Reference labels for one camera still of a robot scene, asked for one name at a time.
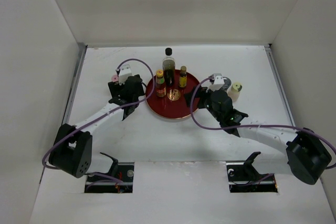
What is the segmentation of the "yellow cap sauce bottle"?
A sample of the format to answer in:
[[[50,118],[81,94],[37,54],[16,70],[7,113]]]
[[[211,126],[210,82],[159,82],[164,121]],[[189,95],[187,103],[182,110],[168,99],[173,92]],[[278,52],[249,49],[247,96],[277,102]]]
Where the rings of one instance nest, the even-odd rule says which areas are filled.
[[[166,83],[163,70],[160,69],[156,71],[155,80],[156,95],[162,98],[166,95]]]

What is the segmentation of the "pink lid spice shaker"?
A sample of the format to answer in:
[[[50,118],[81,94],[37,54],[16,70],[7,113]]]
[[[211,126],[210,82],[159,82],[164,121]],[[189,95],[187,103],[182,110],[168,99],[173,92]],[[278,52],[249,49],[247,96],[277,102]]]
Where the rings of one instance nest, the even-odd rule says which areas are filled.
[[[117,74],[113,75],[113,76],[111,77],[111,81],[112,81],[112,82],[119,82],[119,76],[118,76]]]

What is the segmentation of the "tall dark soy bottle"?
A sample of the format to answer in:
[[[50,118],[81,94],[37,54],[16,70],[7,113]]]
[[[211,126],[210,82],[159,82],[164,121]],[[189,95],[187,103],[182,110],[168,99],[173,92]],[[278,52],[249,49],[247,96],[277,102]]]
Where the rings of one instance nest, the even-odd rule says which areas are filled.
[[[165,49],[165,58],[162,62],[163,74],[166,85],[171,87],[175,81],[175,60],[172,57],[172,48]]]

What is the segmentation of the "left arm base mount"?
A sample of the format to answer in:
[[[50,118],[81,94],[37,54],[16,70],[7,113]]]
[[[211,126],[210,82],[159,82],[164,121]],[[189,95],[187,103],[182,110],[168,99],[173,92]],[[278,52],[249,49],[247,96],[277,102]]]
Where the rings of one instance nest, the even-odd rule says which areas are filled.
[[[132,193],[134,170],[134,163],[119,162],[116,158],[101,152],[92,158],[84,192],[87,194]]]

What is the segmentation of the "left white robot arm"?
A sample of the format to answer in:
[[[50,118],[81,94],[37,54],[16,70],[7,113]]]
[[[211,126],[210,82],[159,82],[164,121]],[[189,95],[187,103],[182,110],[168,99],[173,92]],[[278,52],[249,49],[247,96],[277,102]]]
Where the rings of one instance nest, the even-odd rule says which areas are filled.
[[[55,169],[62,170],[75,178],[93,173],[93,135],[124,121],[139,106],[139,97],[145,95],[140,75],[129,76],[120,81],[108,83],[112,98],[97,113],[76,124],[63,124],[51,148],[48,162]]]

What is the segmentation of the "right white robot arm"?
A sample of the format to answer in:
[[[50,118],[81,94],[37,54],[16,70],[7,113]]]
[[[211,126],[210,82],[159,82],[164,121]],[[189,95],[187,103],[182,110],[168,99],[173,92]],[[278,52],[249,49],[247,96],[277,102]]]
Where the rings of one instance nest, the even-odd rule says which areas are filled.
[[[236,137],[254,140],[284,153],[288,170],[301,182],[314,185],[327,169],[332,169],[328,141],[307,128],[290,125],[269,125],[251,121],[248,114],[233,107],[227,92],[194,87],[184,95],[189,109],[206,109],[219,123],[217,130]]]

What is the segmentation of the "small yellow label bottle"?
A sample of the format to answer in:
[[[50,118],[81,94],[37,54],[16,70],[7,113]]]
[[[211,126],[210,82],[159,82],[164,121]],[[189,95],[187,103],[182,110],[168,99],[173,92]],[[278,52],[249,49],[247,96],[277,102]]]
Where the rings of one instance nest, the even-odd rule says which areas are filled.
[[[187,69],[186,66],[181,66],[180,77],[179,77],[179,87],[185,88],[187,85]]]

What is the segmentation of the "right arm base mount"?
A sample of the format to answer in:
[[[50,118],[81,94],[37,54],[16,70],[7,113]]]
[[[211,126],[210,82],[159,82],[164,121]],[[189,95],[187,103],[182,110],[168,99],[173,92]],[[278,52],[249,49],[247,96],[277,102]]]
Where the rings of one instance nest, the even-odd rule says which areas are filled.
[[[253,152],[246,160],[226,163],[231,193],[277,193],[274,174],[260,174],[253,162],[261,152]]]

